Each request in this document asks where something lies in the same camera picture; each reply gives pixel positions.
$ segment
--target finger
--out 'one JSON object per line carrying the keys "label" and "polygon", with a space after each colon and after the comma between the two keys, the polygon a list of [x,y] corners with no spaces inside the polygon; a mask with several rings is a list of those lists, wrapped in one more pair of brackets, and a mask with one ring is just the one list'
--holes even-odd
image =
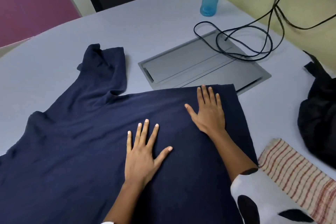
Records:
{"label": "finger", "polygon": [[204,99],[200,87],[197,87],[197,100],[198,100],[198,106],[202,108],[204,106]]}
{"label": "finger", "polygon": [[187,109],[188,113],[190,114],[192,121],[195,122],[195,119],[197,118],[197,114],[195,113],[194,109],[188,104],[185,104],[184,107]]}
{"label": "finger", "polygon": [[219,96],[219,94],[216,94],[216,100],[217,100],[217,106],[222,108],[222,102],[221,102],[221,97]]}
{"label": "finger", "polygon": [[128,131],[127,133],[127,151],[126,153],[130,153],[132,151],[132,132]]}
{"label": "finger", "polygon": [[141,128],[142,128],[142,124],[139,123],[138,124],[138,128],[136,130],[136,135],[135,135],[135,139],[134,139],[134,145],[133,145],[133,148],[134,147],[137,147],[138,144],[139,144],[139,141],[140,141],[140,135],[141,135]]}
{"label": "finger", "polygon": [[202,92],[203,92],[204,103],[209,104],[210,98],[208,95],[207,87],[205,85],[202,85]]}
{"label": "finger", "polygon": [[158,135],[158,131],[159,131],[159,125],[156,124],[154,129],[153,129],[153,133],[150,135],[149,139],[148,139],[148,143],[147,143],[147,146],[148,148],[152,151],[153,150],[153,146],[154,146],[154,143],[156,141],[156,137]]}
{"label": "finger", "polygon": [[154,168],[158,170],[161,166],[163,160],[167,157],[167,155],[173,150],[173,147],[169,146],[165,148],[161,153],[158,155],[156,159],[154,159]]}
{"label": "finger", "polygon": [[208,87],[209,95],[210,95],[210,102],[212,105],[216,105],[215,94],[213,94],[212,87]]}
{"label": "finger", "polygon": [[142,129],[140,141],[139,141],[140,146],[144,146],[146,144],[148,126],[149,126],[149,119],[145,119],[145,123],[143,124],[143,129]]}

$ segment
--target black cable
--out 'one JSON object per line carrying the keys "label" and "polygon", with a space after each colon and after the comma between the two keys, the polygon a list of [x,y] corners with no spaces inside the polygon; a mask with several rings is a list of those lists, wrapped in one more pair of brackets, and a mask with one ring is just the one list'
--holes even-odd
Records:
{"label": "black cable", "polygon": [[[250,23],[248,23],[248,24],[246,24],[246,25],[243,25],[243,26],[241,26],[241,27],[231,28],[231,29],[227,29],[227,30],[223,30],[223,31],[221,31],[221,30],[220,30],[215,24],[213,24],[212,22],[209,22],[209,21],[202,21],[202,22],[199,22],[199,23],[197,23],[197,24],[195,25],[195,27],[194,27],[194,33],[195,33],[195,35],[197,35],[197,37],[198,37],[199,39],[203,40],[203,41],[204,41],[204,42],[205,42],[205,43],[206,43],[212,50],[214,50],[214,51],[216,51],[216,52],[218,52],[218,53],[225,54],[225,55],[227,55],[227,56],[229,56],[229,57],[231,57],[231,58],[237,59],[237,60],[247,61],[247,62],[254,62],[254,61],[258,61],[258,60],[265,59],[268,55],[271,54],[272,51],[274,51],[276,48],[278,48],[279,45],[282,43],[282,41],[283,41],[283,39],[284,39],[284,37],[285,37],[285,28],[284,28],[284,25],[283,25],[283,22],[282,22],[282,19],[281,19],[279,13],[281,14],[281,16],[283,17],[283,19],[285,20],[285,22],[288,23],[290,26],[292,26],[292,27],[294,27],[294,28],[297,28],[297,29],[302,29],[302,30],[307,30],[307,29],[311,29],[311,28],[317,27],[317,26],[319,26],[319,25],[321,25],[321,24],[323,24],[323,23],[325,23],[325,22],[331,20],[332,18],[335,18],[335,17],[336,17],[336,14],[335,14],[335,15],[333,15],[332,17],[330,17],[330,18],[328,18],[328,19],[326,19],[326,20],[324,20],[324,21],[318,23],[318,24],[315,25],[315,26],[312,26],[312,27],[309,27],[309,28],[301,28],[301,27],[295,26],[294,24],[292,24],[292,23],[286,18],[286,16],[284,15],[284,13],[282,12],[282,10],[281,10],[280,7],[278,6],[279,2],[280,2],[280,0],[274,0],[272,8],[271,8],[266,14],[264,14],[264,15],[261,16],[260,18],[254,20],[254,21],[252,21],[252,22],[250,22]],[[269,31],[270,31],[270,25],[271,25],[271,18],[272,18],[272,14],[273,14],[273,12],[275,13],[275,16],[277,17],[277,19],[278,19],[278,21],[279,21],[279,23],[280,23],[281,29],[282,29],[282,37],[281,37],[281,40],[279,41],[278,45],[277,45],[275,48],[273,48],[273,41],[272,41],[272,38],[271,38],[271,36],[270,36],[270,34],[269,34]],[[264,29],[262,29],[262,28],[260,28],[260,27],[252,26],[252,25],[251,25],[251,24],[253,24],[253,23],[255,23],[255,22],[261,20],[262,18],[266,17],[268,14],[270,14],[270,15],[269,15],[268,23],[267,23],[267,31],[265,31]],[[215,48],[213,48],[213,47],[212,47],[212,46],[211,46],[211,45],[210,45],[210,44],[209,44],[203,37],[201,37],[200,35],[198,35],[198,34],[196,33],[195,28],[196,28],[198,25],[203,24],[203,23],[210,24],[210,25],[212,25],[214,28],[216,28],[216,29],[219,31],[219,33],[218,33],[217,36],[216,36],[216,46],[217,46],[218,50],[215,49]],[[261,49],[261,51],[255,51],[255,50],[253,50],[252,48],[250,48],[249,46],[247,46],[246,44],[244,44],[243,42],[241,42],[241,41],[235,39],[234,37],[232,37],[232,34],[234,34],[234,33],[237,32],[238,30],[243,29],[243,28],[256,28],[256,29],[258,29],[258,30],[260,30],[260,31],[262,31],[263,33],[266,34],[265,42],[264,42],[264,45],[263,45],[263,48]],[[245,54],[241,54],[241,53],[226,52],[226,51],[224,51],[224,50],[219,46],[219,43],[218,43],[218,38],[219,38],[219,36],[222,35],[222,34],[226,36],[225,39],[224,39],[225,41],[226,41],[227,39],[232,39],[233,41],[236,41],[236,42],[242,44],[242,45],[245,46],[247,49],[249,49],[250,51],[252,51],[252,52],[254,52],[254,53],[256,53],[256,54],[255,54],[255,55],[245,55]],[[269,42],[270,42],[270,49],[269,49],[268,51],[265,51],[265,52],[264,52],[263,50],[264,50],[265,47],[266,47],[267,40],[269,40]],[[265,54],[265,55],[262,56],[262,57],[260,57],[260,58],[251,59],[251,58],[253,58],[253,57],[257,57],[257,56],[262,55],[262,54]]]}

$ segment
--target desk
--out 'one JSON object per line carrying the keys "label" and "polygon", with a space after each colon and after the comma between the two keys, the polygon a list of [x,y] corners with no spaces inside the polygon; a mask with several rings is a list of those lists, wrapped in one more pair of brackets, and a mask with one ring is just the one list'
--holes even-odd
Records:
{"label": "desk", "polygon": [[[22,136],[31,113],[45,111],[75,81],[79,74],[76,67],[89,44],[100,43],[102,49],[124,47],[128,77],[125,94],[138,93],[152,89],[137,63],[194,39],[196,23],[209,20],[228,29],[253,21],[226,0],[219,0],[214,17],[205,18],[199,12],[201,1],[136,0],[57,26],[2,57],[0,154]],[[198,33],[212,30],[211,26],[200,26]],[[271,36],[275,43],[280,40],[274,32]],[[236,37],[259,50],[265,36],[246,29]],[[239,100],[257,156],[272,138],[281,137],[336,179],[336,170],[308,152],[296,124],[299,105],[314,79],[303,69],[309,61],[304,52],[284,40],[269,58],[259,62],[272,77],[241,94]]]}

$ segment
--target striped cloth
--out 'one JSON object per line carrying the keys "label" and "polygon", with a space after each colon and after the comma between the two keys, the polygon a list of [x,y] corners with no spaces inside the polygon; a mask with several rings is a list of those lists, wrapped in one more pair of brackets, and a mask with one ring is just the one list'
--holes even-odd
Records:
{"label": "striped cloth", "polygon": [[273,139],[260,168],[318,223],[336,223],[336,182],[282,139]]}

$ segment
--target purple wall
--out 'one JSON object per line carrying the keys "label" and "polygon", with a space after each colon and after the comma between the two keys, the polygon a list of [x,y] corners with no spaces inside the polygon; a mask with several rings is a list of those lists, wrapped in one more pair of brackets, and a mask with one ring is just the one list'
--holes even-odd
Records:
{"label": "purple wall", "polygon": [[0,0],[0,47],[79,17],[71,0]]}

